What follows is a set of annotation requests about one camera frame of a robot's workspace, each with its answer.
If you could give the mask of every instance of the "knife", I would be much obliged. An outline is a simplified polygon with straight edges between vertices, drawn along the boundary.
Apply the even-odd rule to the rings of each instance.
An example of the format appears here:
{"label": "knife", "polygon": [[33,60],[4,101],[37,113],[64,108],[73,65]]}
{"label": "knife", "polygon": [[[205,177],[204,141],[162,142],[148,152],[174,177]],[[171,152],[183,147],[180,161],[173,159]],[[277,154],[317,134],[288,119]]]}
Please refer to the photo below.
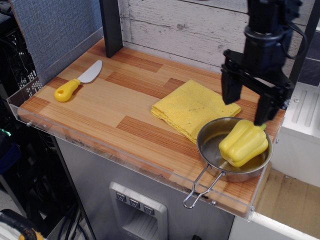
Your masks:
{"label": "knife", "polygon": [[90,83],[93,81],[102,68],[102,61],[96,61],[91,67],[89,67],[81,76],[70,80],[57,88],[54,92],[54,97],[59,102],[68,101],[71,98],[72,93],[78,88],[81,83]]}

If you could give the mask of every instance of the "pepper stem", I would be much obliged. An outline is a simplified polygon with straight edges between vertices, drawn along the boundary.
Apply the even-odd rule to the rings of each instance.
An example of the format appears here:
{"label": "pepper stem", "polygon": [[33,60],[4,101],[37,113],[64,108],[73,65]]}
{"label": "pepper stem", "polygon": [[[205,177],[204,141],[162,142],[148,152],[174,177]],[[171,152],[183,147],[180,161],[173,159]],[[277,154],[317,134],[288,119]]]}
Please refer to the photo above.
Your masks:
{"label": "pepper stem", "polygon": [[265,130],[266,127],[267,127],[267,125],[266,125],[265,123],[263,123],[263,124],[260,126],[260,128],[261,128],[262,130]]}

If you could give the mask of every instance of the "green light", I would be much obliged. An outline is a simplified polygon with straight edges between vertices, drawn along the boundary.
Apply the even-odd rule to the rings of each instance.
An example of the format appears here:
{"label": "green light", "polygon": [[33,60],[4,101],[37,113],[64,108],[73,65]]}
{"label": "green light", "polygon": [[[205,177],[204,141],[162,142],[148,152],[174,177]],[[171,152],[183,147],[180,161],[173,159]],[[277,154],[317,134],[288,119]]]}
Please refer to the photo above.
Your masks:
{"label": "green light", "polygon": [[8,132],[8,131],[6,131],[6,130],[4,130],[4,129],[2,129],[2,128],[0,128],[0,131],[4,132],[4,133],[7,134],[9,137],[11,136],[11,133],[10,133],[10,132]]}

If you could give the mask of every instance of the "wooden cutting board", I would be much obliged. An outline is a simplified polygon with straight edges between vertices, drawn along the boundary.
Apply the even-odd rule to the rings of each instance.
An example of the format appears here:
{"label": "wooden cutting board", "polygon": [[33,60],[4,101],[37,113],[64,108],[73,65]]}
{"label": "wooden cutting board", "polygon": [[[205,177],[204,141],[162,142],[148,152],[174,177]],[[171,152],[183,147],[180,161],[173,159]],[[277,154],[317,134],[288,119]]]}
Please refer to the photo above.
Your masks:
{"label": "wooden cutting board", "polygon": [[[55,100],[55,89],[80,76],[97,60],[103,61],[98,78],[82,83],[69,101]],[[112,154],[121,164],[190,189],[204,168],[197,146],[150,113],[154,103],[190,79],[221,94],[219,73],[129,48],[107,58],[102,39],[26,101],[19,114],[48,133]],[[259,95],[244,87],[237,102],[242,111],[237,117],[253,121],[258,100]],[[280,110],[267,122],[272,140],[283,117]],[[206,172],[200,184],[210,186],[214,179]],[[215,200],[221,208],[245,216],[259,181],[260,176],[240,183],[218,181],[214,190],[221,194],[211,191],[208,201]]]}

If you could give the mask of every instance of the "button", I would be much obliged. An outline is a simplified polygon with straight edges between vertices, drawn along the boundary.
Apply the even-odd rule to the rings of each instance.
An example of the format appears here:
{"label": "button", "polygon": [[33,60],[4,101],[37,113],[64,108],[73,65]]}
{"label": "button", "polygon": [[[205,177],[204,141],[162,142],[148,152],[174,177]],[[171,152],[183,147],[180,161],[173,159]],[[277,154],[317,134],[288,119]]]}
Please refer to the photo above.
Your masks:
{"label": "button", "polygon": [[127,201],[127,198],[125,195],[118,193],[118,192],[115,192],[115,194],[116,194],[116,198],[119,199],[120,201],[122,201],[124,203]]}
{"label": "button", "polygon": [[137,209],[140,208],[140,203],[138,201],[136,201],[136,200],[131,199],[131,198],[130,198],[130,204],[131,204],[131,206],[133,206],[133,207],[135,207]]}
{"label": "button", "polygon": [[152,215],[152,216],[155,215],[155,210],[153,210],[151,207],[143,205],[143,209],[147,214]]}

